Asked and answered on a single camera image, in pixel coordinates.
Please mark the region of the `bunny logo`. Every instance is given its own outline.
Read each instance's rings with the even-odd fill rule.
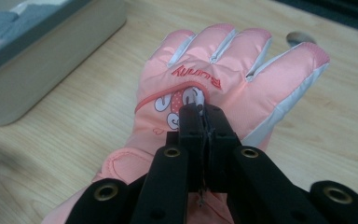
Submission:
[[[205,98],[200,89],[190,87],[159,97],[155,102],[155,108],[158,112],[162,112],[171,106],[171,113],[167,116],[167,124],[172,130],[177,130],[179,127],[179,109],[183,105],[191,103],[203,105],[204,100]]]

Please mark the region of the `wooden table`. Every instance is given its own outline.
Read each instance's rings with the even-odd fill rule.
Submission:
[[[278,124],[268,155],[303,189],[330,179],[358,192],[358,32],[271,1],[126,2],[126,24],[22,119],[0,127],[0,223],[40,223],[88,185],[131,133],[143,64],[164,36],[218,22],[312,35],[331,65]]]

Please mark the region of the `tabletop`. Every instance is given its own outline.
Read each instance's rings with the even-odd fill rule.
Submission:
[[[0,223],[40,223],[131,134],[138,77],[165,35],[228,22],[273,34],[268,58],[311,35],[331,64],[274,129],[267,154],[302,189],[358,193],[358,31],[273,1],[128,0],[126,23],[25,116],[0,127]]]

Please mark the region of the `gray cloth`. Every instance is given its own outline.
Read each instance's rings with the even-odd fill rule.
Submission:
[[[26,32],[58,9],[53,5],[29,5],[20,15],[0,11],[0,39],[10,39]]]

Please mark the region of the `light wood surface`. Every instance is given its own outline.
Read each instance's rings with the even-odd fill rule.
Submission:
[[[22,119],[0,127],[0,223],[40,223],[88,185],[130,136],[138,76],[159,42],[173,30],[218,22],[270,30],[269,58],[288,49],[292,31],[330,54],[330,67],[275,128],[268,155],[303,189],[330,179],[358,192],[357,31],[271,1],[132,0],[126,7],[117,33]]]

